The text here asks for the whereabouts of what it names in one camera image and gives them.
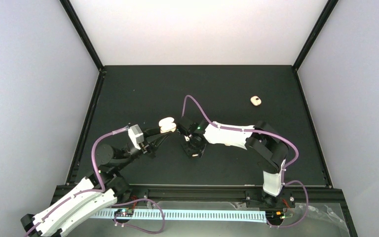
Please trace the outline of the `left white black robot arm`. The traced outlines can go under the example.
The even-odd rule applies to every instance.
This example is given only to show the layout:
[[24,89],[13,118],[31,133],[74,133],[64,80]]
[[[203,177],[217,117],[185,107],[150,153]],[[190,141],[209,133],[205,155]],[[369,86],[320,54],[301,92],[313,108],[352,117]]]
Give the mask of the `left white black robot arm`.
[[[26,237],[65,237],[98,211],[129,200],[131,190],[120,171],[143,155],[154,155],[161,143],[176,130],[165,125],[142,131],[126,126],[99,137],[91,149],[93,173],[83,177],[67,194],[38,214],[21,218]],[[122,149],[101,145],[110,136],[127,132]]]

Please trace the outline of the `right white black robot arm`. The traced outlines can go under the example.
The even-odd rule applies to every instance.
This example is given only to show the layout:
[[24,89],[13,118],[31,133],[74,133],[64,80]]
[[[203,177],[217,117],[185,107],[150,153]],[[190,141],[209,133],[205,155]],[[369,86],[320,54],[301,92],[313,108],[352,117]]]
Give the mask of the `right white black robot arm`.
[[271,135],[272,127],[266,122],[235,126],[216,121],[208,123],[205,119],[197,123],[182,117],[176,124],[177,131],[184,137],[181,145],[190,158],[202,157],[208,144],[238,147],[255,154],[264,175],[262,202],[273,207],[281,201],[283,166],[288,146],[280,138]]

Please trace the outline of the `pink earbuds charging case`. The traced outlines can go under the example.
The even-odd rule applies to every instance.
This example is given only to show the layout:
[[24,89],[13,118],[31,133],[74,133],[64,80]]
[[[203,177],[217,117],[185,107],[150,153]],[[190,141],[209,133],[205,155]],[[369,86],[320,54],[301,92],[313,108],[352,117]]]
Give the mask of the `pink earbuds charging case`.
[[160,127],[160,133],[174,132],[176,131],[177,125],[174,123],[175,119],[173,117],[166,117],[158,122]]

